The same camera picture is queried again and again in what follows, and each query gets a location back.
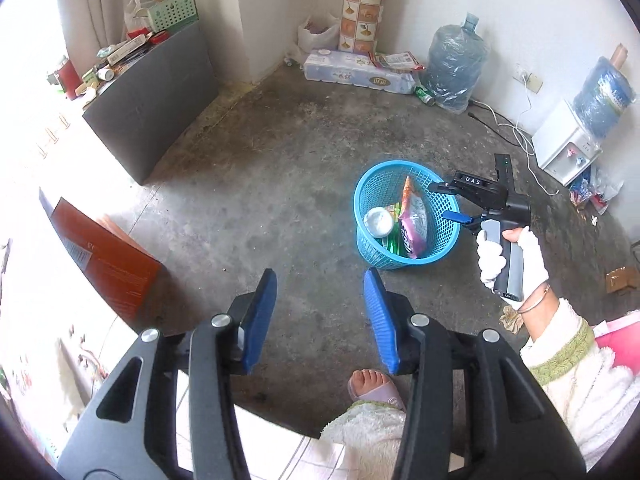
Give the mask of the right forearm fleece sleeve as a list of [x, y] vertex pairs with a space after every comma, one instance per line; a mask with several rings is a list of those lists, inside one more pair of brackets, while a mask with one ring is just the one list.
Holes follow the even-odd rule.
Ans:
[[639, 375], [616, 365], [587, 321], [562, 298], [521, 358], [576, 442], [586, 467], [605, 456], [639, 404]]

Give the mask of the white-gloved right hand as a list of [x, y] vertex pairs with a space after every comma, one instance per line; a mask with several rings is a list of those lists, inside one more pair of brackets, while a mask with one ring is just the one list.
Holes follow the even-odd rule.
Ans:
[[[506, 230], [502, 237], [521, 249], [523, 261], [522, 300], [504, 300], [514, 310], [532, 310], [541, 303], [549, 288], [549, 273], [542, 258], [539, 240], [529, 226]], [[495, 294], [497, 278], [508, 264], [503, 255], [503, 248], [500, 243], [488, 238], [486, 230], [478, 232], [476, 244], [480, 281]]]

